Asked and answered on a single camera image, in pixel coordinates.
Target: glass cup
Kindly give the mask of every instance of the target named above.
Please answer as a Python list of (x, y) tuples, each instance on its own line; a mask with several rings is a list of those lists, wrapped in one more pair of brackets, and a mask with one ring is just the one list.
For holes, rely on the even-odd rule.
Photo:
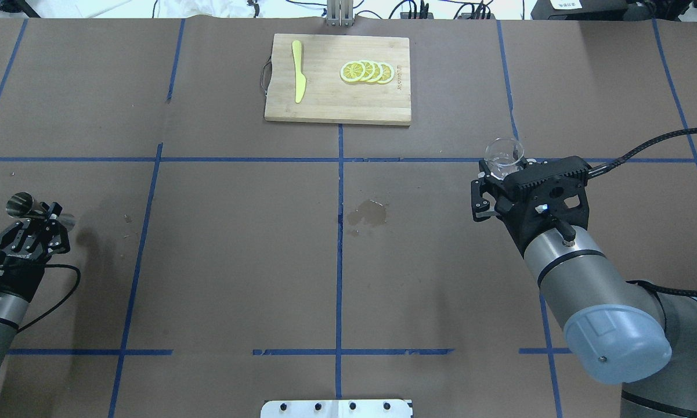
[(523, 169), (523, 145), (514, 138), (497, 138), (485, 149), (485, 162), (490, 174), (503, 180), (508, 174)]

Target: black cable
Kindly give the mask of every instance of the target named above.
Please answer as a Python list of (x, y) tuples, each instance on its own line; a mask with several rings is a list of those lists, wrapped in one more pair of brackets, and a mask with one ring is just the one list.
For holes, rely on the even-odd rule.
[(36, 13), (36, 10), (33, 10), (31, 5), (29, 5), (29, 3), (25, 2), (25, 0), (15, 0), (15, 3), (17, 5), (17, 7), (19, 7), (23, 11), (23, 13), (26, 14), (26, 16), (41, 17), (38, 15), (38, 13)]
[(674, 296), (697, 297), (697, 290), (672, 289), (669, 287), (658, 286), (645, 280), (628, 280), (627, 283), (642, 286), (645, 289), (657, 291), (658, 293), (674, 294)]
[[(364, 4), (365, 0), (361, 0), (361, 2), (358, 3), (358, 5), (353, 6), (353, 8), (358, 8), (359, 6)], [(287, 3), (292, 3), (293, 5), (301, 5), (301, 6), (320, 6), (321, 8), (326, 8), (326, 5), (323, 5), (322, 3), (309, 3), (309, 2), (295, 2), (294, 0), (285, 0)]]
[(402, 6), (404, 3), (411, 3), (413, 5), (412, 12), (407, 12), (407, 16), (410, 17), (414, 13), (418, 13), (418, 3), (415, 3), (415, 0), (402, 0), (401, 2), (397, 3), (395, 8), (392, 9), (392, 12), (390, 13), (390, 17), (387, 19), (392, 19), (392, 15), (399, 9), (400, 6)]
[(361, 10), (359, 13), (356, 13), (356, 16), (360, 15), (361, 13), (371, 13), (371, 14), (377, 16), (378, 18), (382, 19), (382, 16), (378, 15), (376, 12), (373, 12), (371, 10)]
[(461, 5), (461, 6), (457, 9), (457, 13), (454, 13), (454, 18), (452, 18), (452, 19), (456, 19), (457, 17), (459, 17), (459, 13), (462, 11), (462, 9), (463, 9), (465, 6), (471, 6), (471, 7), (472, 7), (472, 13), (473, 13), (473, 14), (475, 13), (475, 3), (464, 3), (463, 5)]
[(656, 136), (655, 138), (651, 140), (646, 140), (645, 142), (641, 143), (632, 151), (629, 151), (629, 153), (624, 154), (624, 156), (621, 156), (617, 158), (614, 161), (611, 161), (609, 163), (601, 164), (600, 166), (594, 167), (588, 172), (588, 178), (594, 178), (598, 177), (602, 174), (606, 174), (607, 172), (610, 172), (611, 170), (615, 169), (616, 167), (619, 167), (620, 165), (624, 164), (627, 162), (628, 159), (632, 158), (635, 156), (635, 154), (639, 153), (640, 151), (644, 151), (646, 148), (649, 148), (650, 146), (656, 145), (656, 143), (662, 142), (666, 139), (669, 138), (675, 138), (677, 136), (683, 136), (683, 135), (694, 135), (697, 134), (697, 128), (691, 128), (691, 129), (679, 129), (674, 132), (669, 132), (667, 134), (659, 135)]
[(321, 8), (327, 7), (327, 5), (323, 5), (322, 3), (305, 3), (305, 2), (295, 2), (294, 0), (285, 0), (287, 3), (292, 3), (293, 5), (300, 5), (300, 6), (320, 6)]
[(48, 311), (44, 312), (44, 313), (41, 314), (41, 315), (38, 315), (38, 317), (36, 317), (36, 318), (35, 318), (34, 320), (32, 320), (31, 322), (29, 322), (29, 323), (27, 323), (26, 325), (24, 325), (24, 326), (22, 326), (21, 328), (19, 328), (19, 330), (17, 331), (18, 333), (21, 333), (22, 331), (25, 331), (29, 326), (32, 326), (32, 325), (34, 325), (35, 323), (37, 323), (38, 321), (43, 320), (47, 315), (49, 315), (50, 313), (54, 312), (58, 307), (62, 306), (62, 304), (64, 304), (64, 302), (66, 302), (67, 299), (69, 299), (70, 296), (72, 296), (73, 293), (75, 293), (75, 291), (77, 290), (78, 286), (80, 286), (80, 276), (81, 276), (81, 275), (80, 275), (80, 269), (77, 268), (77, 267), (75, 267), (74, 265), (69, 265), (69, 264), (0, 265), (0, 270), (12, 270), (12, 269), (16, 269), (16, 268), (35, 268), (35, 267), (38, 267), (38, 268), (69, 268), (69, 270), (72, 270), (73, 272), (75, 272), (75, 285), (72, 286), (72, 289), (70, 289), (70, 291), (68, 291), (67, 294), (65, 294), (64, 297), (62, 297), (61, 301), (57, 302), (56, 305), (54, 305), (53, 307), (49, 308)]

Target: wooden cutting board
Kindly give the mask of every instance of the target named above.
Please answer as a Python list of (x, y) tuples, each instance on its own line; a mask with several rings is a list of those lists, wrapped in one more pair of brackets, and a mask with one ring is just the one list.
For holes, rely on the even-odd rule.
[[(294, 101), (294, 40), (300, 40), (303, 45), (306, 89), (301, 103)], [(343, 81), (340, 77), (343, 64), (359, 59), (392, 64), (394, 79), (385, 85)], [(410, 125), (410, 40), (407, 38), (276, 34), (271, 61), (267, 121)]]

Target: metal bracket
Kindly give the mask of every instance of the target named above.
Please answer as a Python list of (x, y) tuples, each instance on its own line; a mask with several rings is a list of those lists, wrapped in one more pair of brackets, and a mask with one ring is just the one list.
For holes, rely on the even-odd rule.
[(353, 0), (327, 0), (328, 26), (353, 26)]
[(270, 401), (261, 418), (412, 418), (413, 401), (405, 399), (341, 399)]

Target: spill stain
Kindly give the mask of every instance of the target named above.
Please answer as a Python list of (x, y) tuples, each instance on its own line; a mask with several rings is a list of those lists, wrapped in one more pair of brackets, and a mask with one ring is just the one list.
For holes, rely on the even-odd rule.
[(370, 226), (380, 226), (387, 222), (387, 207), (375, 200), (366, 200), (358, 209), (348, 214), (346, 219), (351, 225), (358, 225), (364, 221), (364, 224)]

